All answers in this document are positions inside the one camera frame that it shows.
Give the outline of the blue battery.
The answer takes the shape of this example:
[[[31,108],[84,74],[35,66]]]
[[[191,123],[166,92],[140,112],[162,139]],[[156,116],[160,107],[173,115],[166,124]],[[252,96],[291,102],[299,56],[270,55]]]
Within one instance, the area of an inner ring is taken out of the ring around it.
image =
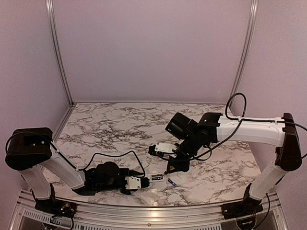
[[[177,184],[174,183],[171,179],[168,179],[167,181],[168,181],[170,184],[172,184],[174,187],[177,187]]]

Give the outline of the white remote control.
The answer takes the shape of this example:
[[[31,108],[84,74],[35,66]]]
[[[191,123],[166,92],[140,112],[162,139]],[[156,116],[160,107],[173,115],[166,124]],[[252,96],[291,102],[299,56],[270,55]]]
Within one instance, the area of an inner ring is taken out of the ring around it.
[[[151,174],[150,175],[150,181],[153,183],[164,181],[164,180],[165,180],[165,176],[163,174]]]

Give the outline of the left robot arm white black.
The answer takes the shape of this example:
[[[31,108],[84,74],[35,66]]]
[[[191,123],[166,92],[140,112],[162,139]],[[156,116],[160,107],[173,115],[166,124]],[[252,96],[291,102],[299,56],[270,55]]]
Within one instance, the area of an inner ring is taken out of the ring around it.
[[[18,171],[32,189],[35,207],[50,213],[57,213],[61,206],[55,198],[53,185],[42,173],[43,167],[80,196],[94,196],[101,191],[118,189],[128,195],[127,180],[136,174],[110,161],[88,170],[79,170],[56,147],[52,131],[47,127],[15,130],[6,143],[5,151],[6,164]]]

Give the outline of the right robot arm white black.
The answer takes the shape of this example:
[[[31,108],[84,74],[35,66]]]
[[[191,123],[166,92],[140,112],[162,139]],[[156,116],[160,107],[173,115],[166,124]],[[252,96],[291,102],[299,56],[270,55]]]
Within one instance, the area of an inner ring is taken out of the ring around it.
[[[243,215],[249,214],[256,202],[260,202],[288,172],[302,165],[299,136],[290,113],[282,117],[256,119],[208,112],[199,122],[176,113],[165,129],[182,141],[174,152],[175,156],[168,158],[166,173],[188,171],[190,161],[202,157],[197,153],[206,144],[214,143],[219,147],[228,141],[239,141],[275,147],[275,156],[249,185],[244,199],[237,205]]]

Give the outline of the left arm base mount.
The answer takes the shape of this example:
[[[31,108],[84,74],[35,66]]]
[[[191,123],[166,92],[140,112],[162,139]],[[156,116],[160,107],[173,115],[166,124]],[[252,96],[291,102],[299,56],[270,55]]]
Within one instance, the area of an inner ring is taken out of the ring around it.
[[[67,217],[74,218],[77,204],[70,201],[59,200],[55,198],[55,191],[52,184],[50,184],[51,195],[48,199],[40,200],[34,196],[35,209],[52,214],[53,217]]]

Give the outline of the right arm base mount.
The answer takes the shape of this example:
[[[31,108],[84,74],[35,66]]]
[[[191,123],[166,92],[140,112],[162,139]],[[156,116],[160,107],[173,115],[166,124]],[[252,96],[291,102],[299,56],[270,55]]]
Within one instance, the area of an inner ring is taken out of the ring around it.
[[[245,189],[243,200],[221,205],[224,219],[243,217],[263,211],[261,200],[250,197],[250,187],[251,183]]]

